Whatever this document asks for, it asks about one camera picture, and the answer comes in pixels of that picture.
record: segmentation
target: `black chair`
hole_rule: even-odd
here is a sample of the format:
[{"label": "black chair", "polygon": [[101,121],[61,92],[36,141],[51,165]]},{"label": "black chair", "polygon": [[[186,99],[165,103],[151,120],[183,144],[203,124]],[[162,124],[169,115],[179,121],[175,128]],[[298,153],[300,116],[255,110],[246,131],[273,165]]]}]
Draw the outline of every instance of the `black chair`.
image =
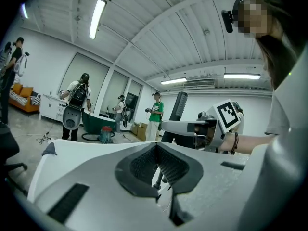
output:
[{"label": "black chair", "polygon": [[19,146],[11,134],[10,129],[0,122],[0,162],[2,166],[2,179],[5,180],[7,179],[8,182],[13,185],[15,188],[20,190],[24,195],[28,195],[28,192],[24,189],[22,189],[20,186],[17,185],[15,181],[12,180],[12,178],[9,176],[9,172],[19,168],[23,167],[24,170],[28,169],[28,166],[24,163],[17,163],[17,164],[5,164],[6,160],[17,153],[19,153]]}]

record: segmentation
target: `black t-shirt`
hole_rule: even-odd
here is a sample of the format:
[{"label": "black t-shirt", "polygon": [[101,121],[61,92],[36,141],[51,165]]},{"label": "black t-shirt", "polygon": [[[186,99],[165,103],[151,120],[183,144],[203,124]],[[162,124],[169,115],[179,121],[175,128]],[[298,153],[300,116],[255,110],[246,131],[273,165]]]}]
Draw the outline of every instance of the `black t-shirt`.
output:
[{"label": "black t-shirt", "polygon": [[[21,48],[18,47],[18,48],[16,48],[16,50],[13,52],[12,57],[11,57],[11,60],[12,60],[13,57],[15,57],[15,58],[16,58],[16,62],[17,62],[18,59],[19,59],[22,55],[23,55],[23,51],[22,51]],[[10,67],[10,68],[7,70],[7,72],[10,73],[10,72],[12,72],[13,69],[14,69],[14,67]]]}]

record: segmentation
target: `white cabinet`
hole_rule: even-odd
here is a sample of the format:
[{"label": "white cabinet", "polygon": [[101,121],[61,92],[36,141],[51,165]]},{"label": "white cabinet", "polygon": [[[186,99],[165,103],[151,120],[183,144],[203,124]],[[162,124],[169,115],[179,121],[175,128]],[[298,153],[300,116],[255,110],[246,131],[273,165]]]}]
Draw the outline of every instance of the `white cabinet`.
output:
[{"label": "white cabinet", "polygon": [[58,97],[43,94],[40,101],[39,118],[45,116],[62,122],[65,106],[66,102]]}]

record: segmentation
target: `bracelet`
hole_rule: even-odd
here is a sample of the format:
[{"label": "bracelet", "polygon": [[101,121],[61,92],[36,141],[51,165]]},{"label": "bracelet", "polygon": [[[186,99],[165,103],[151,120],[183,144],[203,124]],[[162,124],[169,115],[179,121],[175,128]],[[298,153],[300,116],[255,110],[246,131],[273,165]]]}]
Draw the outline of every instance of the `bracelet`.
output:
[{"label": "bracelet", "polygon": [[237,132],[235,132],[234,134],[235,134],[235,140],[234,140],[233,147],[232,147],[232,149],[231,149],[231,151],[230,151],[230,153],[231,153],[232,155],[235,154],[235,150],[237,149],[237,144],[238,144],[238,142],[239,142],[239,134],[238,134]]}]

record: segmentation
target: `pants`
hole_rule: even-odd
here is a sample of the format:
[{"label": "pants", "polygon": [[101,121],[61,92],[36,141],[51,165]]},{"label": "pants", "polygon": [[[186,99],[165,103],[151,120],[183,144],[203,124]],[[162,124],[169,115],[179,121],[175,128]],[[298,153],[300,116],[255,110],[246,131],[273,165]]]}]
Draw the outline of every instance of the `pants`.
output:
[{"label": "pants", "polygon": [[121,123],[121,120],[122,120],[122,113],[117,113],[116,114],[116,117],[115,117],[115,126],[116,126],[116,132],[120,132],[120,123]]},{"label": "pants", "polygon": [[155,141],[159,122],[150,121],[145,131],[145,141]]},{"label": "pants", "polygon": [[6,71],[2,79],[1,85],[1,121],[5,124],[9,122],[8,120],[8,106],[9,106],[9,97],[10,97],[10,89],[12,84],[14,83],[16,73],[13,71]]},{"label": "pants", "polygon": [[[62,129],[63,129],[62,140],[68,140],[70,130],[68,130],[64,126],[62,127]],[[78,140],[78,128],[75,130],[72,130],[72,133],[71,133],[71,141],[77,142],[77,140]]]}]

